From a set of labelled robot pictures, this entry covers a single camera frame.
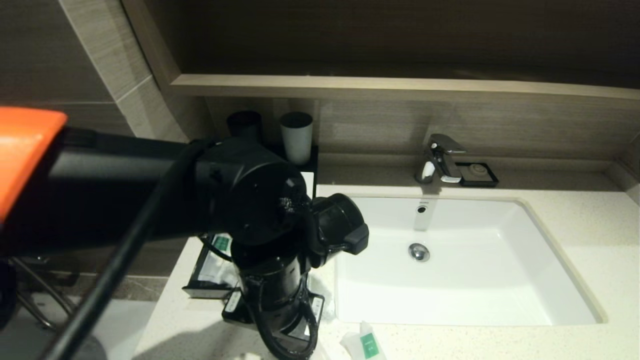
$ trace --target countertop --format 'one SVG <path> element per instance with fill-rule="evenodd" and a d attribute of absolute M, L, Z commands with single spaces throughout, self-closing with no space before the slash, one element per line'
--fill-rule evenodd
<path fill-rule="evenodd" d="M 638 359 L 639 208 L 603 174 L 510 171 L 498 188 L 415 186 L 410 170 L 322 169 L 317 196 L 519 199 L 568 263 L 604 323 L 580 326 L 448 327 L 373 324 L 388 359 Z M 187 283 L 201 249 L 189 239 L 173 269 L 136 359 L 272 359 L 257 332 L 226 324 L 219 300 L 192 300 Z M 312 287 L 334 287 L 335 263 L 311 271 Z M 358 324 L 343 323 L 327 298 L 317 352 L 350 359 L 339 344 Z"/>

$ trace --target soap dish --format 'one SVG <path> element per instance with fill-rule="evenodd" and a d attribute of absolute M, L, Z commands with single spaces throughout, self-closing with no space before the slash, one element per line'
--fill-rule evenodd
<path fill-rule="evenodd" d="M 495 188 L 500 182 L 486 163 L 456 163 L 462 173 L 460 186 Z"/>

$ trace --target chrome faucet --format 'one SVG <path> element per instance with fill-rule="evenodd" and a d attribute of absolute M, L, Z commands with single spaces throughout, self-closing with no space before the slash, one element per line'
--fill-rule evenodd
<path fill-rule="evenodd" d="M 445 183 L 458 183 L 462 174 L 453 160 L 452 154 L 465 154 L 467 150 L 455 140 L 443 134 L 431 134 L 423 159 L 415 172 L 415 179 L 420 184 L 433 181 L 433 171 L 436 170 L 440 180 Z"/>

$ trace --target black cable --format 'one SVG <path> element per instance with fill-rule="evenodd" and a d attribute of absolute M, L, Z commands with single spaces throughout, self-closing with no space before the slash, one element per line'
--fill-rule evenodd
<path fill-rule="evenodd" d="M 58 305 L 62 307 L 62 310 L 65 311 L 67 316 L 71 315 L 74 312 L 76 305 L 71 302 L 71 300 L 69 300 L 64 294 L 54 289 L 47 281 L 45 281 L 45 279 L 43 279 L 40 275 L 38 275 L 38 273 L 33 271 L 33 269 L 29 267 L 29 265 L 27 265 L 21 259 L 16 258 L 15 256 L 11 258 L 11 261 L 19 268 L 21 268 L 22 271 L 29 274 L 29 276 L 31 276 L 31 278 L 33 278 L 33 280 L 35 280 L 40 286 L 42 286 L 42 288 L 44 288 L 44 290 L 53 298 L 53 300 L 55 300 Z"/>
<path fill-rule="evenodd" d="M 258 280 L 258 299 L 257 304 L 250 304 L 249 308 L 253 310 L 253 319 L 255 320 L 255 325 L 258 328 L 258 332 L 260 333 L 260 337 L 262 341 L 267 346 L 269 351 L 275 355 L 280 360 L 307 360 L 311 357 L 314 350 L 316 349 L 316 345 L 318 342 L 318 323 L 316 317 L 314 316 L 314 312 L 311 309 L 311 305 L 309 304 L 308 291 L 305 288 L 301 296 L 303 297 L 300 300 L 302 307 L 302 315 L 307 320 L 307 325 L 309 326 L 309 342 L 307 346 L 301 351 L 293 351 L 289 350 L 282 346 L 271 333 L 271 330 L 267 326 L 266 322 L 262 317 L 262 289 L 264 287 L 264 281 Z"/>
<path fill-rule="evenodd" d="M 209 251 L 211 251 L 212 253 L 216 254 L 219 258 L 221 258 L 222 260 L 227 260 L 231 263 L 233 263 L 233 259 L 225 254 L 224 252 L 220 251 L 218 248 L 216 248 L 215 246 L 213 246 L 213 244 L 211 243 L 211 240 L 213 239 L 213 236 L 207 237 L 207 238 L 201 238 L 199 237 L 200 241 L 202 241 L 202 244 L 209 249 Z"/>
<path fill-rule="evenodd" d="M 185 147 L 147 199 L 134 222 L 113 251 L 109 263 L 98 277 L 91 292 L 40 356 L 41 360 L 70 359 L 100 318 L 111 294 L 127 273 L 143 243 L 152 234 L 162 202 L 182 181 L 188 168 L 207 148 L 211 140 L 200 140 Z"/>

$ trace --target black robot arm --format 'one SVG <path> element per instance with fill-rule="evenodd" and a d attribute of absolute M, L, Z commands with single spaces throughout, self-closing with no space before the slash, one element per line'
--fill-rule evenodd
<path fill-rule="evenodd" d="M 346 196 L 311 201 L 297 169 L 256 143 L 185 145 L 65 128 L 2 224 L 0 256 L 114 244 L 131 234 L 171 172 L 175 179 L 163 188 L 143 241 L 230 233 L 248 312 L 243 323 L 257 326 L 280 358 L 310 356 L 317 322 L 310 318 L 307 273 L 341 250 L 358 254 L 368 229 Z M 120 265 L 120 275 L 127 266 Z M 287 348 L 281 335 L 304 321 L 310 336 L 297 350 Z"/>

